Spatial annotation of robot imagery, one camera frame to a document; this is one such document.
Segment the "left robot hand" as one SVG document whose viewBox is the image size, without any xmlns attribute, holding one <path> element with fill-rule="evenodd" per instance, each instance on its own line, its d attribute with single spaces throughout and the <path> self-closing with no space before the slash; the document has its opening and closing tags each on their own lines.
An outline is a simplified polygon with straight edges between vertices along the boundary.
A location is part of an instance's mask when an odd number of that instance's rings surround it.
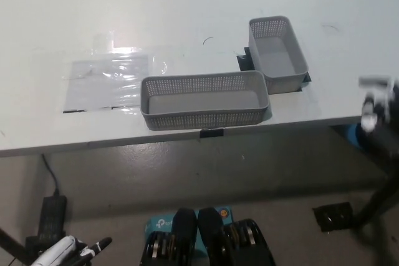
<svg viewBox="0 0 399 266">
<path fill-rule="evenodd" d="M 78 238 L 68 235 L 47 249 L 31 263 L 31 266 L 84 266 L 112 243 L 111 237 L 105 237 L 94 245 L 87 245 Z"/>
</svg>

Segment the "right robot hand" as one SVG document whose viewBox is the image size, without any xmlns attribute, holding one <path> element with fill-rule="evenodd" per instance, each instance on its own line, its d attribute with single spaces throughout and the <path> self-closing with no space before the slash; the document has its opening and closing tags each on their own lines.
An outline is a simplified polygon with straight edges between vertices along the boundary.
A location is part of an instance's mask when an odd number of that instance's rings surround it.
<svg viewBox="0 0 399 266">
<path fill-rule="evenodd" d="M 371 133 L 378 125 L 390 124 L 398 109 L 398 79 L 384 76 L 361 76 L 359 87 L 367 88 L 361 111 L 360 126 Z"/>
</svg>

